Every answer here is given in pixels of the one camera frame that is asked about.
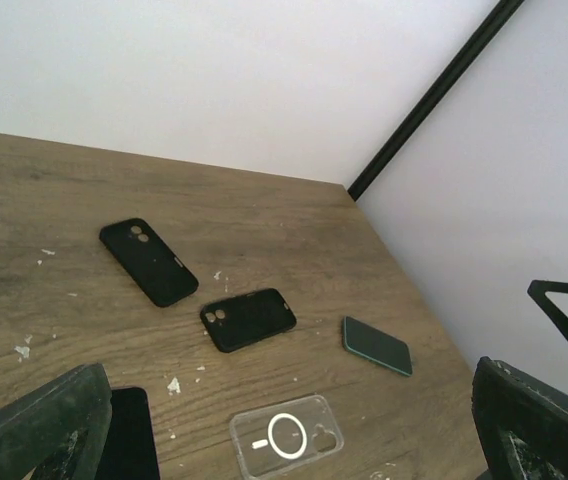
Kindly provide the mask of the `teal edged smartphone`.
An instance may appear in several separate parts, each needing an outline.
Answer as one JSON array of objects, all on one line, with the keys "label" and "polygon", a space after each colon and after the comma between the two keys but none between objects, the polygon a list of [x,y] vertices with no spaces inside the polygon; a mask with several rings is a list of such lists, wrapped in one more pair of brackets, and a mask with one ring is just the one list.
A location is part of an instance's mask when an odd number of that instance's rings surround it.
[{"label": "teal edged smartphone", "polygon": [[342,321],[342,338],[348,352],[403,376],[413,374],[410,349],[404,341],[350,316]]}]

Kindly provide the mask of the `clear magsafe phone case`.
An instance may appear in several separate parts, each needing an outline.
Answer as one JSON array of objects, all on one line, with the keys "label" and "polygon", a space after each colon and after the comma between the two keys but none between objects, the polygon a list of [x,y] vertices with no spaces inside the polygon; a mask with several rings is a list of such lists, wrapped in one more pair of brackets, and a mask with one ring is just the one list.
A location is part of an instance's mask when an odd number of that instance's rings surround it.
[{"label": "clear magsafe phone case", "polygon": [[245,479],[272,479],[344,447],[333,411],[319,394],[239,413],[229,431]]}]

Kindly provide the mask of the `purple edged smartphone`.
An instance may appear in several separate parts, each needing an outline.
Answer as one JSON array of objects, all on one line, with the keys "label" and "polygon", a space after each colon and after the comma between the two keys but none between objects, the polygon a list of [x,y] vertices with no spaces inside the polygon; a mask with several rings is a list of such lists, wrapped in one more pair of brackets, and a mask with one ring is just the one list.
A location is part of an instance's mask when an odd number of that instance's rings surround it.
[{"label": "purple edged smartphone", "polygon": [[140,387],[112,390],[112,418],[95,479],[158,480],[148,396]]}]

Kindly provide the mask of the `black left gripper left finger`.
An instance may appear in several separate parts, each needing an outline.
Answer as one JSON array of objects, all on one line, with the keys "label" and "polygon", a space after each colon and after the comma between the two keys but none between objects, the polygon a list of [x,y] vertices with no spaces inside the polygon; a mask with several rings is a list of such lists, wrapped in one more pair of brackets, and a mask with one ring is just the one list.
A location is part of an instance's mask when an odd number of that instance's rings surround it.
[{"label": "black left gripper left finger", "polygon": [[77,366],[0,409],[0,479],[93,479],[112,417],[99,364]]}]

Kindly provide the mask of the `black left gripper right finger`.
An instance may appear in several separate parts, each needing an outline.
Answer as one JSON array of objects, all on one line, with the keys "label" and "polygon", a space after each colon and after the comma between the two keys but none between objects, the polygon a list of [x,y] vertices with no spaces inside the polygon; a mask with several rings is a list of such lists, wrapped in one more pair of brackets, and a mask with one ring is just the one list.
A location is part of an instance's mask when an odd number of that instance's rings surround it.
[{"label": "black left gripper right finger", "polygon": [[487,463],[481,479],[568,479],[568,395],[484,356],[472,416]]}]

